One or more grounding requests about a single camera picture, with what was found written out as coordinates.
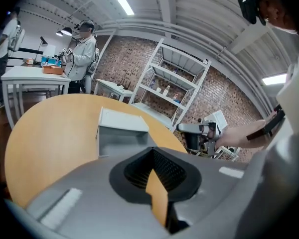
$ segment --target brick wall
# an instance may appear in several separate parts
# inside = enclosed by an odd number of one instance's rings
[[[108,36],[98,36],[97,40],[100,51],[107,39]],[[125,78],[131,81],[129,89],[133,90],[155,47],[155,42],[146,39],[113,37],[100,60],[98,70],[93,79],[92,89],[95,87],[95,80],[97,78],[117,83],[122,78]],[[155,62],[157,63],[159,60],[160,54],[155,57]],[[173,68],[167,65],[163,66],[173,70]],[[143,84],[149,82],[151,75],[152,72],[147,73]],[[167,82],[156,78],[153,89],[160,87],[163,91],[167,85]],[[142,90],[138,91],[136,102],[138,102],[142,93]],[[181,100],[185,91],[177,86],[170,85],[167,96],[172,98],[175,93],[178,93],[177,99]],[[149,92],[144,95],[142,102],[150,104],[152,108],[169,117],[176,111],[176,106]],[[193,121],[197,121],[198,118],[205,117],[218,110],[223,112],[228,125],[232,127],[249,124],[250,122],[261,119],[261,115],[246,95],[232,81],[213,67],[209,69],[201,93],[197,94],[182,120],[183,123],[192,122],[197,102],[198,106]],[[249,162],[253,153],[257,151],[257,149],[242,149],[238,161]]]

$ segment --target white sleeve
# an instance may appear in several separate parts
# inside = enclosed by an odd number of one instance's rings
[[[6,36],[10,36],[12,33],[15,32],[16,30],[16,27],[17,27],[17,24],[16,24],[16,20],[12,19],[9,21],[9,23],[5,26],[2,34],[6,35]]]
[[[95,52],[95,42],[88,42],[83,50],[83,55],[77,55],[73,53],[74,64],[77,66],[84,66],[93,61],[93,57]]]

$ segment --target white table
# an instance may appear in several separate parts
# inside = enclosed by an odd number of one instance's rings
[[[63,85],[63,94],[68,93],[70,78],[68,78],[65,74],[63,75],[55,75],[55,74],[44,74],[42,72],[42,68],[38,67],[28,67],[28,66],[14,66],[8,72],[1,76],[2,79],[2,92],[3,92],[3,100],[5,106],[6,116],[8,118],[11,129],[14,127],[13,119],[11,116],[9,99],[8,99],[8,85],[13,85],[13,102],[17,119],[20,118],[20,112],[18,108],[18,99],[16,96],[16,85],[19,84],[19,102],[20,102],[20,110],[21,115],[24,114],[23,108],[23,99],[22,99],[22,89],[23,86],[27,86],[30,88],[31,85],[37,86],[41,85],[42,88],[51,88],[58,87]]]
[[[95,89],[94,89],[94,93],[93,93],[94,95],[97,94],[100,85],[102,87],[110,90],[114,94],[120,96],[120,99],[119,99],[120,102],[123,102],[124,97],[131,97],[133,94],[132,91],[125,90],[122,87],[117,86],[117,84],[114,82],[96,79],[96,85],[95,85]]]

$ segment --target desk lamp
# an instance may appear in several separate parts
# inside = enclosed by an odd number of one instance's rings
[[[44,40],[44,38],[43,38],[42,36],[40,37],[40,39],[41,39],[41,42],[40,42],[38,51],[39,51],[41,45],[42,45],[42,47],[46,47],[46,46],[48,45],[48,43]],[[36,56],[35,56],[35,59],[34,59],[34,62],[33,62],[34,64],[35,64],[35,63],[40,64],[40,63],[36,62],[36,57],[37,57],[37,56],[38,56],[38,53],[37,53]]]

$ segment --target box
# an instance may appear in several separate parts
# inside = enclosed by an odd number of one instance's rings
[[[99,158],[138,153],[156,146],[141,116],[103,108],[96,134]]]
[[[50,66],[50,65],[55,65],[55,66],[60,66],[61,65],[61,60],[55,59],[55,58],[47,58],[47,57],[42,57],[41,58],[41,66]]]
[[[42,66],[44,74],[63,74],[63,68],[57,66]]]
[[[23,60],[28,65],[33,65],[33,59],[32,58],[26,58]]]

